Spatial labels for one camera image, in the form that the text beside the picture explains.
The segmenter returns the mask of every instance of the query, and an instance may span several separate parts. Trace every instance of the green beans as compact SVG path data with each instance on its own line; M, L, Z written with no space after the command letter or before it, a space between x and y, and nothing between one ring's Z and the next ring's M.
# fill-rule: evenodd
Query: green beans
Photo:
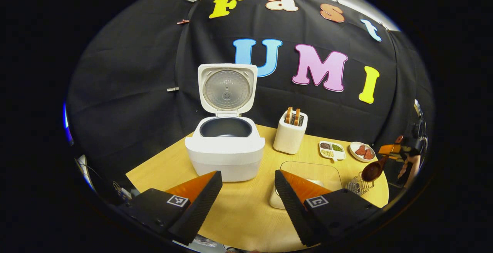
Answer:
M332 149L334 149L335 151L339 151L339 152L343 151L342 148L340 148L339 146L337 146L335 144L332 145Z

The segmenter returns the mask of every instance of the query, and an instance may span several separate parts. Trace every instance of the metal wire rack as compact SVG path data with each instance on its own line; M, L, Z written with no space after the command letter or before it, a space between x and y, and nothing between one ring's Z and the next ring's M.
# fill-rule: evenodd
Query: metal wire rack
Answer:
M349 183L345 185L348 190L360 196L364 195L368 190L370 190L370 188L373 188L374 186L375 183L373 181L363 181L363 179L361 178L361 172L358 174L358 176L354 177Z

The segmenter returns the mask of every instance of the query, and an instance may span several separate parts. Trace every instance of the raw meat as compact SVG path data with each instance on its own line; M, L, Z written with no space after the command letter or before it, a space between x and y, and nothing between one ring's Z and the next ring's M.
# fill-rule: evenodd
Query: raw meat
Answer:
M365 156L363 158L366 159L366 160L373 159L373 154L371 153L371 150L370 149L366 149L366 153L365 153Z
M363 156L366 153L365 146L364 145L359 146L359 149L356 150L354 153L356 153L356 155Z

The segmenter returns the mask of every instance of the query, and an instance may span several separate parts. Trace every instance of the wooden spoon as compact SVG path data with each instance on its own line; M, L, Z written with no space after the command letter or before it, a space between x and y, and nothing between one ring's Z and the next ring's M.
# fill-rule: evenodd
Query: wooden spoon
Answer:
M403 139L403 136L399 136L396 139L396 142L394 143L394 145L400 144L402 139ZM366 182L371 182L371 181L378 179L378 177L380 177L380 175L382 174L382 171L384 170L384 165L388 159L389 159L389 155L385 155L379 161L372 162L371 164L367 165L363 169L363 171L361 172L361 179L363 181L366 181Z

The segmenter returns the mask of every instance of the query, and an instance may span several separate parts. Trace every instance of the yellow letter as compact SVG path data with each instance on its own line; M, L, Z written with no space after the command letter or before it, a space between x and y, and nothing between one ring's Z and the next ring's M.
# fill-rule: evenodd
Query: yellow letter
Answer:
M373 67L365 66L366 81L363 87L363 92L359 94L359 100L368 104L373 103L373 92L375 91L375 84L377 78L380 77L380 73Z
M233 9L236 7L236 0L231 0L231 2L228 2L229 0L214 0L215 7L213 14L209 15L209 18L216 18L220 16L226 16L229 14L229 11L226 10L226 8Z
M265 7L272 10L287 10L287 11L297 11L298 7L294 5L294 0L268 0L274 2L268 2Z

